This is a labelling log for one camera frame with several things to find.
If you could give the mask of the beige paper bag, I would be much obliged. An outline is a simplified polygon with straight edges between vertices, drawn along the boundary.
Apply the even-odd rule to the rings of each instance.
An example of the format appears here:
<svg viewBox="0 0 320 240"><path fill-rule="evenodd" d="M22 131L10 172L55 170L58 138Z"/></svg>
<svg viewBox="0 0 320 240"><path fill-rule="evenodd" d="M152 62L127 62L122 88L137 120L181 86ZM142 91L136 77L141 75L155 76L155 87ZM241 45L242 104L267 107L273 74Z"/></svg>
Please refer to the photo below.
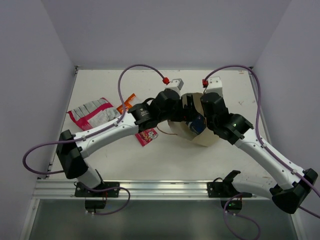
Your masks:
<svg viewBox="0 0 320 240"><path fill-rule="evenodd" d="M203 112L201 101L200 101L200 98L203 95L203 93L195 92L195 93L191 93L191 95L193 96L194 105L198 114L201 114L204 116L204 112ZM157 130L164 133L165 135L178 136L182 139L188 140L193 144L200 145L203 147L210 147L219 140L219 137L215 135L214 132L209 130L207 127L200 135L196 135L188 128L188 126L186 125L186 122L184 121L183 122L167 121L167 124L170 130L164 130L162 127L159 128L159 125L156 128Z"/></svg>

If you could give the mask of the red candy packet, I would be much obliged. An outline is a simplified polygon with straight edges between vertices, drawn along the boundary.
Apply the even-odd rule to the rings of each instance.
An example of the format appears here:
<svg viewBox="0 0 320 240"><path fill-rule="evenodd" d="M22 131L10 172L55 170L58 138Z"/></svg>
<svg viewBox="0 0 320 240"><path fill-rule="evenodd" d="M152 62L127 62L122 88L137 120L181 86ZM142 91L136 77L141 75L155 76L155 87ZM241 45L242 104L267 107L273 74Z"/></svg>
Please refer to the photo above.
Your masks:
<svg viewBox="0 0 320 240"><path fill-rule="evenodd" d="M155 140L158 137L158 133L155 131L154 128L151 128L135 134L135 137L140 143L140 145L144 147L151 141Z"/></svg>

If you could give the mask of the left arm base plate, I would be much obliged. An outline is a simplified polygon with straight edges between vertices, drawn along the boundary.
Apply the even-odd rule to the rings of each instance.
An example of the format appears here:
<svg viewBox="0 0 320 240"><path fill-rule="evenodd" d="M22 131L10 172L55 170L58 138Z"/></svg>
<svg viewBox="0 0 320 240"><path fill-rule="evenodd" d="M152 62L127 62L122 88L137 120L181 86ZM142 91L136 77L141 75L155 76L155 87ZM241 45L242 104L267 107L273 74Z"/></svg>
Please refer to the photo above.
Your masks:
<svg viewBox="0 0 320 240"><path fill-rule="evenodd" d="M108 198L117 198L119 196L120 183L117 181L104 181L95 190L110 189L108 191L94 192L88 190L80 182L75 184L74 196L76 198L84 198L84 208L91 215L99 213L107 206Z"/></svg>

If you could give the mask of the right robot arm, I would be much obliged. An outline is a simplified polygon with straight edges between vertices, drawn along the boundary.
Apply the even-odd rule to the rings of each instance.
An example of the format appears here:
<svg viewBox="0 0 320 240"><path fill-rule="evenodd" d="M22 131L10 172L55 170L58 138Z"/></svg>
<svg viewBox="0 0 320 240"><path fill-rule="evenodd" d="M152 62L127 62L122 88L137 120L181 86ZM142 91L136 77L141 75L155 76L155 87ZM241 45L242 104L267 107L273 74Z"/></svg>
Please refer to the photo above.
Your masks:
<svg viewBox="0 0 320 240"><path fill-rule="evenodd" d="M217 93L204 94L200 102L208 129L248 154L274 180L274 183L269 183L264 178L235 172L232 177L224 179L223 192L231 197L237 193L248 193L268 198L283 212L294 214L311 192L318 173L288 160L260 137L246 118L230 113L223 97Z"/></svg>

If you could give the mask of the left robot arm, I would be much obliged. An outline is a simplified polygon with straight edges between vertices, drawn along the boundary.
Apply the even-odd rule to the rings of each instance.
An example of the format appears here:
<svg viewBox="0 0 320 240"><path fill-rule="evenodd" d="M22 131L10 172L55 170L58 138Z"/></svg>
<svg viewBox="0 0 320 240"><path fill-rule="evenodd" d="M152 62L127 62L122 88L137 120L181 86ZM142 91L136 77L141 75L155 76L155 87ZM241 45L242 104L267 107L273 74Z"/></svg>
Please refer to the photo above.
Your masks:
<svg viewBox="0 0 320 240"><path fill-rule="evenodd" d="M192 94L180 96L172 89L165 89L155 98L135 104L120 117L103 125L78 133L63 131L56 155L65 177L78 180L96 197L103 193L104 184L98 171L86 162L87 157L119 139L153 129L161 122L192 121L197 114Z"/></svg>

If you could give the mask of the blue Doritos bag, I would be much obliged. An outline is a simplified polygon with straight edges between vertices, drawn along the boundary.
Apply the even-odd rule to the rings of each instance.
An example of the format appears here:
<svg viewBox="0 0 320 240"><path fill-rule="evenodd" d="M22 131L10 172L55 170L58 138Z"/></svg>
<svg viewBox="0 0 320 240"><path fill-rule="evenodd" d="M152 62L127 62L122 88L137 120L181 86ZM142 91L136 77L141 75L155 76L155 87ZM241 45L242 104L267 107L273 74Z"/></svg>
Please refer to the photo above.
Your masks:
<svg viewBox="0 0 320 240"><path fill-rule="evenodd" d="M186 125L196 135L200 135L206 129L206 120L200 113L192 121L187 121Z"/></svg>

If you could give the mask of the orange snack packet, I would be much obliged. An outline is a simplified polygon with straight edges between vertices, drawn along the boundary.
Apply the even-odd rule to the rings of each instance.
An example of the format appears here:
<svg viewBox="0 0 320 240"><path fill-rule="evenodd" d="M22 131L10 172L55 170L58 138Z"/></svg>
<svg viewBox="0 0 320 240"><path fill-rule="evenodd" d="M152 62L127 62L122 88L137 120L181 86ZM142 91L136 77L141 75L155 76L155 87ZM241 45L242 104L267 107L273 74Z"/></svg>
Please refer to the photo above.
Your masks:
<svg viewBox="0 0 320 240"><path fill-rule="evenodd" d="M124 101L124 105L125 105L125 111L127 112L128 109L132 108L134 105L138 104L140 102L139 98L133 93L131 94L127 100ZM122 114L124 111L124 108L122 105L120 105L117 108L117 111Z"/></svg>

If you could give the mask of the pink white snack bag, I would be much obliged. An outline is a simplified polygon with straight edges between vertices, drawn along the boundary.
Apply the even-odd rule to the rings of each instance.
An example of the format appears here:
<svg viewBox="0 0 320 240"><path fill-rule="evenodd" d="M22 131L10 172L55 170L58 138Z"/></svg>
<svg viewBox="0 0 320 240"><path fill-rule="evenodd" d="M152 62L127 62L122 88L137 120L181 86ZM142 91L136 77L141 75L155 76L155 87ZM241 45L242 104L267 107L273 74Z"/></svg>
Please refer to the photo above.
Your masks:
<svg viewBox="0 0 320 240"><path fill-rule="evenodd" d="M87 102L67 112L81 130L86 131L118 118L120 112L104 97Z"/></svg>

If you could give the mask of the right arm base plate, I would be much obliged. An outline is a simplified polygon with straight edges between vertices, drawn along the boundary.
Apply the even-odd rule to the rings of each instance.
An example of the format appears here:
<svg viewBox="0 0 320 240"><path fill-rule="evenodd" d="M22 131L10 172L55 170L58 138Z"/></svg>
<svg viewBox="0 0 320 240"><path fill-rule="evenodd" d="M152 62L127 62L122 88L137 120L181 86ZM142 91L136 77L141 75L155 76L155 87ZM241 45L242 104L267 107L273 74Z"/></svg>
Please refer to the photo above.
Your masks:
<svg viewBox="0 0 320 240"><path fill-rule="evenodd" d="M217 177L216 179L206 183L206 190L209 198L220 198L221 207L224 208L227 200L240 192L235 189L232 185L234 178L237 177L241 172L239 170L231 171L225 178ZM231 200L226 205L227 213L238 214L243 207L243 198L251 198L251 193L244 192L241 196Z"/></svg>

